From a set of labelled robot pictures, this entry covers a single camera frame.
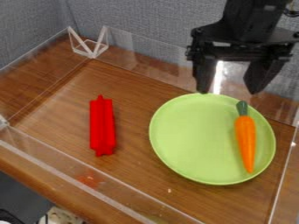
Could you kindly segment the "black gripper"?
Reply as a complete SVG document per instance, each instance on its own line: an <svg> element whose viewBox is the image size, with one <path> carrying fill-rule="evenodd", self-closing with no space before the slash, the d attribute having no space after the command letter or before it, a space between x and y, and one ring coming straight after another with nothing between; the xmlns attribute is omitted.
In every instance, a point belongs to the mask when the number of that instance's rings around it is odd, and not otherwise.
<svg viewBox="0 0 299 224"><path fill-rule="evenodd" d="M196 90L207 94L218 60L255 61L245 74L249 92L265 90L279 74L299 38L277 26L281 17L298 16L287 9L291 0L227 0L218 22L191 30L187 60L192 61Z"/></svg>

